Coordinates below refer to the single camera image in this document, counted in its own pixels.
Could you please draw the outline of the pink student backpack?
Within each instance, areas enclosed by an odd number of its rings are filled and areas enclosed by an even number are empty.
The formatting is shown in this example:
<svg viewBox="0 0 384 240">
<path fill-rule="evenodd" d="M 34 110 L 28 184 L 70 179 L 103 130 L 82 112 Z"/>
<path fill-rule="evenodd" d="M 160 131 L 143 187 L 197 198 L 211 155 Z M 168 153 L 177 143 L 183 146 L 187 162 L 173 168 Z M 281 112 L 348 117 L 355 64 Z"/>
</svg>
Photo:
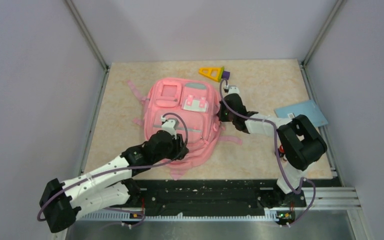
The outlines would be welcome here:
<svg viewBox="0 0 384 240">
<path fill-rule="evenodd" d="M 158 80 L 147 95 L 141 94 L 132 81 L 127 81 L 127 85 L 143 106 L 142 118 L 135 118 L 134 122 L 143 127 L 145 139 L 162 130 L 164 114 L 178 120 L 179 134 L 188 134 L 188 154 L 167 164 L 173 180 L 207 162 L 218 142 L 242 144 L 238 137 L 222 135 L 225 128 L 217 115 L 221 95 L 210 83 L 167 77 Z"/>
</svg>

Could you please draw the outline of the light blue notebook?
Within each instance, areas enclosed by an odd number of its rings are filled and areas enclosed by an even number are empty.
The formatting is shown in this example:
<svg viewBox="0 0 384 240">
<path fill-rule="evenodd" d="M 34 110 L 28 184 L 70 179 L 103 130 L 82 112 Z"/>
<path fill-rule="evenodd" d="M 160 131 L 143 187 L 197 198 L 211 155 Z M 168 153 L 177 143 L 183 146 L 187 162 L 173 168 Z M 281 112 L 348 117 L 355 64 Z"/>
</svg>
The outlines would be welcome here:
<svg viewBox="0 0 384 240">
<path fill-rule="evenodd" d="M 298 115 L 305 115 L 317 128 L 329 124 L 319 106 L 312 99 L 284 107 L 275 108 L 274 112 L 278 118 L 293 119 Z"/>
</svg>

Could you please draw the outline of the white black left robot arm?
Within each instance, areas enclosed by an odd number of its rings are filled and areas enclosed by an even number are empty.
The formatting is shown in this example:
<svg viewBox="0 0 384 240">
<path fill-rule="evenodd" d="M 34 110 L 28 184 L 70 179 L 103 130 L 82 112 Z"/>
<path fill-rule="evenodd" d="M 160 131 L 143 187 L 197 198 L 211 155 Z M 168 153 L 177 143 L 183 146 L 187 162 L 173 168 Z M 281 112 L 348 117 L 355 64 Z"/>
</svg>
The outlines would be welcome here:
<svg viewBox="0 0 384 240">
<path fill-rule="evenodd" d="M 133 177 L 152 168 L 183 160 L 190 134 L 159 130 L 149 140 L 127 148 L 104 165 L 83 175 L 50 180 L 39 200 L 36 219 L 59 233 L 85 215 L 113 206 L 136 206 L 141 190 Z"/>
</svg>

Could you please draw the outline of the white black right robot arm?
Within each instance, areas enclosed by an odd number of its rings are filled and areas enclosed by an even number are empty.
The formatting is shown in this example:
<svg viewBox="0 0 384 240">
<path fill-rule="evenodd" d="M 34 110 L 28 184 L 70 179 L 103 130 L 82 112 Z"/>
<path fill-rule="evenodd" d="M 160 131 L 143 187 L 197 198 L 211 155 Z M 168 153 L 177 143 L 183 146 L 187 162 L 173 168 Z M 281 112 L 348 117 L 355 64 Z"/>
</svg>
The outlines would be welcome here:
<svg viewBox="0 0 384 240">
<path fill-rule="evenodd" d="M 221 99 L 218 115 L 222 122 L 231 122 L 240 132 L 273 138 L 274 154 L 281 172 L 277 180 L 279 189 L 273 192 L 273 200 L 279 206 L 287 206 L 294 194 L 301 192 L 306 181 L 305 171 L 328 150 L 325 140 L 306 115 L 289 119 L 247 111 L 238 93 L 230 93 Z"/>
</svg>

